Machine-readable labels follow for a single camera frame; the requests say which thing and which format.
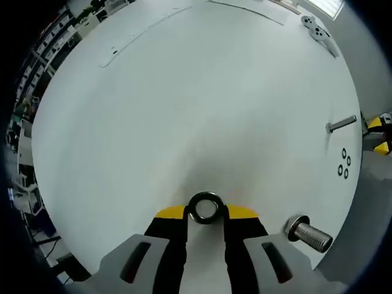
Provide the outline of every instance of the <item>washer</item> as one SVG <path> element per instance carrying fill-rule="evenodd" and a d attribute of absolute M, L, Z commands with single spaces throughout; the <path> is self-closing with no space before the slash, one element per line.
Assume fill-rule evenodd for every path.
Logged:
<path fill-rule="evenodd" d="M 337 174 L 339 176 L 343 175 L 343 165 L 340 164 L 340 166 L 337 168 Z"/>
<path fill-rule="evenodd" d="M 209 200 L 215 204 L 215 212 L 210 217 L 203 217 L 197 213 L 196 206 L 202 200 Z M 201 192 L 192 197 L 188 204 L 188 213 L 199 224 L 209 225 L 223 215 L 224 204 L 222 199 L 212 192 Z"/>

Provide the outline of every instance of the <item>metal screw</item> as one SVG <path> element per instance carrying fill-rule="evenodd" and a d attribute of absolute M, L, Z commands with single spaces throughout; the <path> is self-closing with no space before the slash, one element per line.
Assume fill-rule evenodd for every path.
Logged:
<path fill-rule="evenodd" d="M 312 227 L 309 217 L 300 214 L 288 219 L 284 233 L 289 241 L 301 240 L 321 253 L 326 252 L 331 247 L 333 241 L 330 235 Z"/>
<path fill-rule="evenodd" d="M 352 115 L 334 124 L 328 123 L 326 124 L 325 128 L 328 133 L 332 133 L 334 130 L 340 129 L 341 127 L 348 126 L 349 124 L 353 124 L 355 122 L 356 122 L 356 116 Z"/>

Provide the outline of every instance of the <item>white table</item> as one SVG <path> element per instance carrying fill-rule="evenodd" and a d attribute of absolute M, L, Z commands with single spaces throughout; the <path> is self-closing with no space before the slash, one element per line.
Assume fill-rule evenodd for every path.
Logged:
<path fill-rule="evenodd" d="M 32 148 L 47 210 L 87 270 L 160 209 L 204 190 L 254 209 L 269 233 L 304 213 L 337 237 L 358 180 L 361 124 L 332 135 L 325 124 L 360 109 L 342 55 L 300 17 L 289 12 L 282 26 L 210 2 L 137 1 L 71 52 L 42 99 Z M 295 246 L 313 267 L 323 257 Z M 187 248 L 182 293 L 228 293 L 222 228 L 190 220 Z"/>

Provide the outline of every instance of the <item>bolt thread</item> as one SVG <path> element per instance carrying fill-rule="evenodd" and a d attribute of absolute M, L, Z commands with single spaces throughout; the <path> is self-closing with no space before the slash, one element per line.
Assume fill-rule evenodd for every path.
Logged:
<path fill-rule="evenodd" d="M 349 124 L 355 123 L 356 122 L 356 116 L 352 115 L 349 116 L 348 118 L 342 119 L 341 121 L 338 121 L 335 124 L 327 124 L 327 129 L 330 133 L 332 133 L 334 130 L 340 129 L 341 127 L 348 126 Z"/>
<path fill-rule="evenodd" d="M 298 224 L 294 234 L 311 248 L 321 253 L 326 252 L 330 248 L 333 240 L 330 235 L 305 223 Z"/>

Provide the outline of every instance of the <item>shelf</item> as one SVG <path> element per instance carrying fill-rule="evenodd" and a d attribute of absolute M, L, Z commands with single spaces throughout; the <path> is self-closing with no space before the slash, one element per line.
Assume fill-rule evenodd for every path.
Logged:
<path fill-rule="evenodd" d="M 55 26 L 52 26 L 50 32 L 46 35 L 46 38 L 41 40 L 41 42 L 37 43 L 35 45 L 35 51 L 39 54 L 42 55 L 42 53 L 50 47 L 50 44 L 52 43 L 53 39 L 56 39 L 60 32 L 64 29 L 64 27 L 68 26 L 69 23 L 72 22 L 73 17 L 67 16 L 67 18 L 63 18 L 62 21 L 57 23 Z"/>
<path fill-rule="evenodd" d="M 16 80 L 16 85 L 19 86 L 21 80 L 23 79 L 23 76 L 24 76 L 25 73 L 26 73 L 26 69 L 27 69 L 29 66 L 30 66 L 30 67 L 33 67 L 34 64 L 36 63 L 36 59 L 37 59 L 37 58 L 31 53 L 31 51 L 29 51 L 28 54 L 27 54 L 27 56 L 26 56 L 26 58 L 25 58 L 24 61 L 23 61 L 22 66 L 20 67 L 19 76 L 18 76 L 18 78 L 17 78 L 17 80 Z"/>
<path fill-rule="evenodd" d="M 37 62 L 38 60 L 36 59 L 33 65 L 29 64 L 28 66 L 26 66 L 26 69 L 21 75 L 21 78 L 19 79 L 19 83 L 18 83 L 18 89 L 17 89 L 17 100 L 20 99 L 23 91 L 25 90 L 26 85 L 29 83 L 29 80 L 31 79 L 31 76 L 36 74 L 34 68 L 37 65 Z"/>
<path fill-rule="evenodd" d="M 41 36 L 38 38 L 36 44 L 34 45 L 34 47 L 36 45 L 40 45 L 41 43 L 44 42 L 45 38 L 47 35 L 49 35 L 49 33 L 52 32 L 52 29 L 55 25 L 57 25 L 59 22 L 61 22 L 60 20 L 62 19 L 63 16 L 68 15 L 70 18 L 72 18 L 72 14 L 69 11 L 68 8 L 66 8 L 63 12 L 61 12 L 54 21 L 52 21 L 47 28 L 41 33 Z"/>
<path fill-rule="evenodd" d="M 34 67 L 31 69 L 31 73 L 29 75 L 29 77 L 26 79 L 26 82 L 24 84 L 24 86 L 22 87 L 22 89 L 20 90 L 20 87 L 18 87 L 18 90 L 20 91 L 20 95 L 18 97 L 18 93 L 17 93 L 17 99 L 15 101 L 15 105 L 19 102 L 19 100 L 24 97 L 26 95 L 26 93 L 29 91 L 30 86 L 32 86 L 32 89 L 30 88 L 31 94 L 34 91 L 35 87 L 37 86 L 42 74 L 43 74 L 43 70 L 39 70 L 40 67 L 42 66 L 42 69 L 44 68 L 43 64 L 41 62 L 36 61 L 36 63 L 34 64 Z M 39 72 L 39 77 L 38 79 L 36 79 L 35 84 L 32 85 L 32 81 L 33 79 L 36 77 L 37 72 Z"/>
<path fill-rule="evenodd" d="M 60 31 L 57 33 L 56 36 L 54 36 L 54 38 L 51 39 L 50 43 L 46 46 L 46 48 L 44 49 L 44 51 L 40 54 L 40 56 L 44 59 L 47 59 L 46 55 L 48 54 L 48 52 L 50 50 L 53 49 L 53 45 L 67 32 L 69 26 L 73 25 L 73 23 L 75 22 L 74 18 L 71 18 L 67 24 L 65 26 L 63 26 Z"/>

